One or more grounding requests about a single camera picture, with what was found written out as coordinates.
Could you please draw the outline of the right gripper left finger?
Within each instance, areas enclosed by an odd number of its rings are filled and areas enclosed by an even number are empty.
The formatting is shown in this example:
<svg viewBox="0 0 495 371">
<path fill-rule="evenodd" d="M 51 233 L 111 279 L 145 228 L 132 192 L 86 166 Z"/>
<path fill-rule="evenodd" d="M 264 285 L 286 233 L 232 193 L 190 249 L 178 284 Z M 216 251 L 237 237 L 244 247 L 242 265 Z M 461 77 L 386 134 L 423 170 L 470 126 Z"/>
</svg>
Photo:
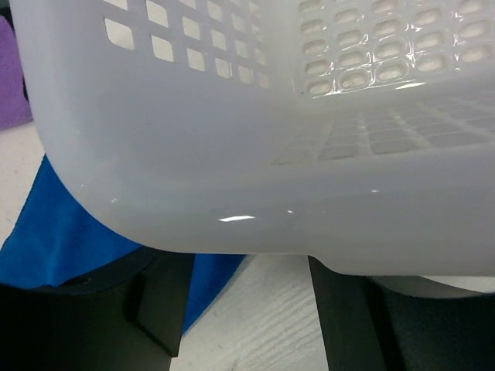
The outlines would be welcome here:
<svg viewBox="0 0 495 371">
<path fill-rule="evenodd" d="M 59 286 L 1 287 L 3 370 L 167 370 L 192 254 L 139 248 Z"/>
</svg>

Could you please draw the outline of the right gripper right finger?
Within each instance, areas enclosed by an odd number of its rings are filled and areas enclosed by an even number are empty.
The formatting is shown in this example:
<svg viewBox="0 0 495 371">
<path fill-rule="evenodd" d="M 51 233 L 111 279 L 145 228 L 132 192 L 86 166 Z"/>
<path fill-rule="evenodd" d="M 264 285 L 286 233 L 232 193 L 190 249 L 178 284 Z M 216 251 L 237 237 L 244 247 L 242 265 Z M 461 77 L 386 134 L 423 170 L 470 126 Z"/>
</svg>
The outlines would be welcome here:
<svg viewBox="0 0 495 371">
<path fill-rule="evenodd" d="M 330 370 L 492 370 L 494 295 L 309 268 Z"/>
</svg>

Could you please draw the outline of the blue towel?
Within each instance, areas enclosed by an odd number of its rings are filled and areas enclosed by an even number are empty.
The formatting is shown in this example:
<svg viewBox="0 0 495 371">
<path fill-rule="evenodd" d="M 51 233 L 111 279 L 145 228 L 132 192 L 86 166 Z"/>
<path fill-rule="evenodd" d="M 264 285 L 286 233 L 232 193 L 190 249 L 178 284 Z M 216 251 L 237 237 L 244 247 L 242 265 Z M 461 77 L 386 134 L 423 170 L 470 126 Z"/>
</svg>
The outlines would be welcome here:
<svg viewBox="0 0 495 371">
<path fill-rule="evenodd" d="M 13 231 L 1 248 L 1 282 L 19 288 L 59 286 L 139 248 L 93 218 L 44 158 Z M 198 254 L 183 331 L 227 286 L 242 255 Z"/>
</svg>

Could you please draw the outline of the purple towel black trim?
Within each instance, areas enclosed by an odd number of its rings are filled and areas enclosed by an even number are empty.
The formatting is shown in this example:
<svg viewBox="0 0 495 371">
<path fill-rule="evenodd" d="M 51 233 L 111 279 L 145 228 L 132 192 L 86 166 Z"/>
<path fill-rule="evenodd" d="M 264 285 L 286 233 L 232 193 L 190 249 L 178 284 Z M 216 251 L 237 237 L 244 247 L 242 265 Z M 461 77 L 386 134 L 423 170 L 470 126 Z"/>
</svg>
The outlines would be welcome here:
<svg viewBox="0 0 495 371">
<path fill-rule="evenodd" d="M 32 120 L 14 29 L 1 15 L 1 130 Z"/>
</svg>

